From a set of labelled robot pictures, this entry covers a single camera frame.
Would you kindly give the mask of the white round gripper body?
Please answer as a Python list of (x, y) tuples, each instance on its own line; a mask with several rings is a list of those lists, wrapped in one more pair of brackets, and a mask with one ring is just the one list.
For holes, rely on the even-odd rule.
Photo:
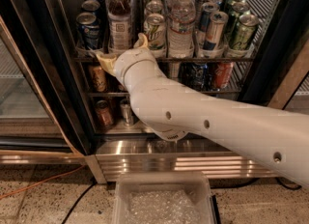
[(126, 72), (133, 65), (141, 62), (156, 64), (155, 57), (148, 48), (133, 48), (121, 54), (114, 64), (114, 71), (118, 81), (125, 84)]

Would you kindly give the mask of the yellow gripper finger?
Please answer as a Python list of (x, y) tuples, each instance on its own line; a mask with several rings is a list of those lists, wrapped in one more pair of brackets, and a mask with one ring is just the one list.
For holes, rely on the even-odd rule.
[(115, 54), (104, 54), (102, 52), (98, 52), (96, 57), (104, 71), (110, 75), (115, 75), (114, 66), (117, 61), (117, 56)]
[(138, 34), (138, 40), (133, 46), (134, 48), (147, 48), (148, 47), (148, 39), (144, 33)]

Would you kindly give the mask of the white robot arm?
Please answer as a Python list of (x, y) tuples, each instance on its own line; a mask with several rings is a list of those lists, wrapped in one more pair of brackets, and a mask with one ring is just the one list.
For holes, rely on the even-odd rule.
[(309, 186), (308, 115), (214, 98), (169, 79), (144, 34), (119, 56), (99, 51), (96, 57), (128, 91), (133, 113), (160, 138), (194, 133)]

